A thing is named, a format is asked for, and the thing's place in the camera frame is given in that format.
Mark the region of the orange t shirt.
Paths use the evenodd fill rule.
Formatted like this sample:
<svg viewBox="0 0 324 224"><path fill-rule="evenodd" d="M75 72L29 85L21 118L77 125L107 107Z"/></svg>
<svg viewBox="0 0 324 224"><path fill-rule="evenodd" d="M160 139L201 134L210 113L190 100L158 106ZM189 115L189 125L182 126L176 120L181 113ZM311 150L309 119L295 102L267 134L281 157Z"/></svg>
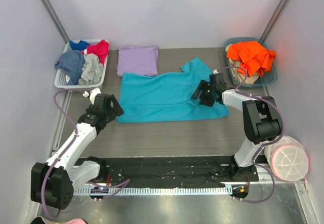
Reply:
<svg viewBox="0 0 324 224"><path fill-rule="evenodd" d="M251 77L257 73L260 77L266 72L271 72L273 61L276 57L274 50L268 50L257 41L239 42L232 44L226 57L241 62L238 71Z"/></svg>

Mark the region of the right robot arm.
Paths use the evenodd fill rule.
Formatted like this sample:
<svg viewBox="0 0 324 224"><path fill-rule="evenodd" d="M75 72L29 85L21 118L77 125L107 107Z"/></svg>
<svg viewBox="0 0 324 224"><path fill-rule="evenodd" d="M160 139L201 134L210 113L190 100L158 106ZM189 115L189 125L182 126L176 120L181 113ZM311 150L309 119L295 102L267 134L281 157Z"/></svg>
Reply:
<svg viewBox="0 0 324 224"><path fill-rule="evenodd" d="M212 73L201 80L191 99L205 106L215 102L242 112L245 140L230 159L228 176L240 181L254 172L255 160L265 146L276 143L282 136L284 124L272 97L257 97L227 87L222 73Z"/></svg>

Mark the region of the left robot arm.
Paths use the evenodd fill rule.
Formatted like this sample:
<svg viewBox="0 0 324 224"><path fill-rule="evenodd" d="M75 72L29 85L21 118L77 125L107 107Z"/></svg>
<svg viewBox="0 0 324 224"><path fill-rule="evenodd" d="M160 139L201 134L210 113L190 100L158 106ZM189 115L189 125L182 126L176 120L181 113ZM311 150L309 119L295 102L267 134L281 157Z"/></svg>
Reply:
<svg viewBox="0 0 324 224"><path fill-rule="evenodd" d="M35 163L31 170L30 198L58 210L64 210L71 202L73 192L94 180L107 179L106 161L88 157L75 167L85 148L104 130L108 123L124 114L114 95L94 89L88 96L91 104L74 126L74 131L45 163Z"/></svg>

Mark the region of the teal t shirt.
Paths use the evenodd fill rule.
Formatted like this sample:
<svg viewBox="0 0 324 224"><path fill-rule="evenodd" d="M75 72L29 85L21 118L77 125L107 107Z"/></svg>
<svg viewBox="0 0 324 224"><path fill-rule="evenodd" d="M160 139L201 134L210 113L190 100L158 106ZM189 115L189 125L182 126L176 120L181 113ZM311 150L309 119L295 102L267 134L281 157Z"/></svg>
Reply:
<svg viewBox="0 0 324 224"><path fill-rule="evenodd" d="M191 99L201 80L207 80L211 73L200 58L194 58L181 66L181 72L156 77L124 74L119 98L124 114L117 122L195 121L228 116L230 112L225 105L216 102L209 107Z"/></svg>

